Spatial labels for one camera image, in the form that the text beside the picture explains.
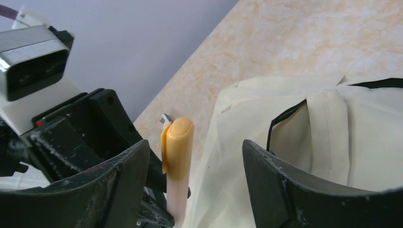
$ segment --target cable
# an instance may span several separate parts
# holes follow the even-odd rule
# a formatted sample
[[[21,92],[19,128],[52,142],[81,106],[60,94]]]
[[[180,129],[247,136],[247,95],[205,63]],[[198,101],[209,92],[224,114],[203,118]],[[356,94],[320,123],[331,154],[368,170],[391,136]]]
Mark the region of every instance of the cable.
[[[15,20],[17,18],[18,11],[7,6],[0,5],[0,16]]]

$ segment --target cloth bag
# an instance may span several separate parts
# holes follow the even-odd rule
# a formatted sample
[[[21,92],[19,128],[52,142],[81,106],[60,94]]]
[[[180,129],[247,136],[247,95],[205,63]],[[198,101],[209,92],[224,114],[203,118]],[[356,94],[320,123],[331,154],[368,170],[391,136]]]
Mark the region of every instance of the cloth bag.
[[[245,139],[338,184],[370,191],[402,186],[403,79],[383,88],[356,86],[389,78],[271,76],[223,89],[193,190],[191,227],[256,227],[243,169]]]

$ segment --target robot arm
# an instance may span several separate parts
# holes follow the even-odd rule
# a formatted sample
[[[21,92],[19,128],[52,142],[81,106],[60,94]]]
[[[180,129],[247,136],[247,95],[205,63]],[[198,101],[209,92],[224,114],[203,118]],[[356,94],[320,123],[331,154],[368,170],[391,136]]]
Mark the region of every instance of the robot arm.
[[[0,175],[25,162],[51,183],[0,191],[0,226],[172,227],[161,161],[116,92],[63,77],[73,40],[48,26],[0,33]]]

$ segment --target gray wall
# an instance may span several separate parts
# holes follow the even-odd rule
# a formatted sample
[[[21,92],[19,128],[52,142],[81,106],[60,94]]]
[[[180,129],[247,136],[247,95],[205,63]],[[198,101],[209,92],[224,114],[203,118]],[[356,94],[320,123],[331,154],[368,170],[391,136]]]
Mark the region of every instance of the gray wall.
[[[132,120],[238,0],[2,0],[47,16],[76,40],[66,74],[85,92],[117,91]],[[0,31],[12,21],[0,18]]]

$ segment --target black strap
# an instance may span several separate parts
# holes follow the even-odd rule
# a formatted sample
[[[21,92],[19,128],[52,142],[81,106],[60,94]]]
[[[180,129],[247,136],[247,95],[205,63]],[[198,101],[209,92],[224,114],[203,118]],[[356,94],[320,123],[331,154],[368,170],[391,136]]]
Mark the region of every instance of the black strap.
[[[378,88],[403,88],[403,78],[388,78],[388,79],[383,79],[379,81],[373,81],[373,82],[361,82],[357,84],[353,84],[350,86],[359,86],[359,87],[366,87],[369,89],[378,89]],[[305,105],[307,103],[307,100],[303,100],[297,105],[283,111],[279,116],[274,118],[271,121],[270,128],[269,128],[269,133],[267,136],[267,144],[266,144],[266,150],[270,151],[270,138],[271,138],[271,131],[273,130],[273,127],[280,122],[288,119],[292,114],[294,114],[300,107]]]

